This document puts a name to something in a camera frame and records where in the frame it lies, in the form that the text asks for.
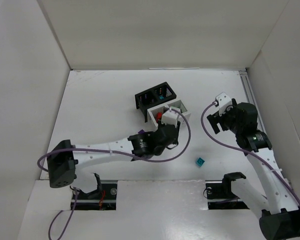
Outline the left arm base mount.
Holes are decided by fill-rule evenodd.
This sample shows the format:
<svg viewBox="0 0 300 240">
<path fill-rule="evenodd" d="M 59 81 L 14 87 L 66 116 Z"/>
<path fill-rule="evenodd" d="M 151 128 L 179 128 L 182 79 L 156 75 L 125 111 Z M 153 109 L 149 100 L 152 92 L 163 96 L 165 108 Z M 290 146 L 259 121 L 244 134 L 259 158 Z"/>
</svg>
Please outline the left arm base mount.
<svg viewBox="0 0 300 240">
<path fill-rule="evenodd" d="M 118 181 L 102 181 L 102 191 L 95 190 L 91 193 L 77 191 L 75 210 L 78 211 L 115 211 Z"/>
</svg>

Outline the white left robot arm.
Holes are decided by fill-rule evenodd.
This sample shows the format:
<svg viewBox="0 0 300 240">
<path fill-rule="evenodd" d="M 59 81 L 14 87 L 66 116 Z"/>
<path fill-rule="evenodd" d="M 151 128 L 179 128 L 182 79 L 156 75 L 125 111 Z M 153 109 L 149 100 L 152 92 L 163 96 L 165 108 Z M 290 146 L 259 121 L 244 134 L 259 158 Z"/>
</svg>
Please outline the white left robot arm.
<svg viewBox="0 0 300 240">
<path fill-rule="evenodd" d="M 73 145 L 70 140 L 63 140 L 46 158 L 49 185 L 54 189 L 70 185 L 86 194 L 97 191 L 100 179 L 92 166 L 159 156 L 164 149 L 178 145 L 179 128 L 179 123 L 159 124 L 156 131 L 90 146 Z"/>
</svg>

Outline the red lego block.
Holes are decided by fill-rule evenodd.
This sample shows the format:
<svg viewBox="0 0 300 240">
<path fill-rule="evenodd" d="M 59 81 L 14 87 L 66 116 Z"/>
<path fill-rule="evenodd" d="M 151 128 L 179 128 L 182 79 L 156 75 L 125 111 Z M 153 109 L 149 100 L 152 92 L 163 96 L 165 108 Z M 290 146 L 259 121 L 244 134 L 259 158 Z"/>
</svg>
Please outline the red lego block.
<svg viewBox="0 0 300 240">
<path fill-rule="evenodd" d="M 158 122 L 158 121 L 160 121 L 160 120 L 162 119 L 162 115 L 163 115 L 163 113 L 161 113 L 161 112 L 158 112 L 158 113 L 156 114 L 156 117 L 155 117 L 156 122 Z"/>
</svg>

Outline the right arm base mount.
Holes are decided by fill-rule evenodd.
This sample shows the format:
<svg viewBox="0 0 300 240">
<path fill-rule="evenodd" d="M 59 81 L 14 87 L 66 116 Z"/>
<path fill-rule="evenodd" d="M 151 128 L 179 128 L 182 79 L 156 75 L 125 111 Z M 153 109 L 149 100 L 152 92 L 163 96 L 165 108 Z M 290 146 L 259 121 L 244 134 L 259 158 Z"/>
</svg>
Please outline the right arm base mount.
<svg viewBox="0 0 300 240">
<path fill-rule="evenodd" d="M 221 180 L 205 182 L 203 196 L 207 199 L 208 210 L 248 210 L 247 205 L 232 192 L 227 191 Z"/>
</svg>

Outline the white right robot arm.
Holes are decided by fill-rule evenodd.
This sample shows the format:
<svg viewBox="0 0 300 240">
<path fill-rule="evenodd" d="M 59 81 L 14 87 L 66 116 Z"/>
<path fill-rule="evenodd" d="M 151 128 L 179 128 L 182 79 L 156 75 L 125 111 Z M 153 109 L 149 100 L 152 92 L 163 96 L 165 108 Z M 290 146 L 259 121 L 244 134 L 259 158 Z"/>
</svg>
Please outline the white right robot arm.
<svg viewBox="0 0 300 240">
<path fill-rule="evenodd" d="M 237 103 L 225 93 L 218 95 L 211 106 L 218 110 L 207 116 L 214 133 L 231 131 L 237 146 L 254 168 L 264 194 L 261 194 L 241 172 L 224 175 L 219 191 L 235 195 L 254 213 L 267 240 L 288 240 L 300 237 L 300 198 L 296 195 L 274 157 L 272 144 L 265 132 L 258 129 L 258 111 L 251 103 Z"/>
</svg>

